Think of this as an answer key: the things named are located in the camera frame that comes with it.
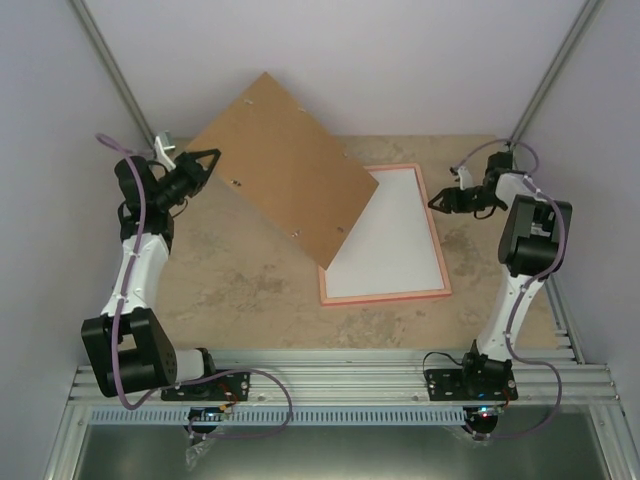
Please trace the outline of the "brown cardboard backing board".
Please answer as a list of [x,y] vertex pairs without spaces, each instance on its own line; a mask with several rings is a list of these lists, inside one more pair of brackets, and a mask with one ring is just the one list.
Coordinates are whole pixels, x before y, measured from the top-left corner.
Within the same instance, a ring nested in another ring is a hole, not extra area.
[[219,150],[215,175],[323,269],[378,187],[361,162],[267,72],[186,149]]

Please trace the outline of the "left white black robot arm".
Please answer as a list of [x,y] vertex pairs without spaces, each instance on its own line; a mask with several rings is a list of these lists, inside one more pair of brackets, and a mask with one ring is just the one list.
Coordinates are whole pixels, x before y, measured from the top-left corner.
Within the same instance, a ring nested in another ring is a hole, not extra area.
[[153,308],[173,246],[171,210],[202,190],[220,156],[217,149],[183,152],[162,177],[152,172],[152,161],[137,155],[114,168],[124,197],[118,208],[122,262],[109,301],[81,328],[97,384],[107,398],[183,382],[197,399],[218,390],[209,352],[175,349]]

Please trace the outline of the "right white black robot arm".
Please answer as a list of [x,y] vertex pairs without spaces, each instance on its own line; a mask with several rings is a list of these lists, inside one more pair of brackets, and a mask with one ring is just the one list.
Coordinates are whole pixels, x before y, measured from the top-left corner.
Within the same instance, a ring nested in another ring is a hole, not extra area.
[[502,280],[488,324],[462,360],[451,369],[425,369],[427,391],[433,401],[515,400],[515,342],[531,302],[563,262],[573,207],[544,194],[530,174],[515,169],[507,151],[488,158],[480,184],[464,165],[451,173],[457,186],[428,205],[446,214],[507,212],[498,245]]

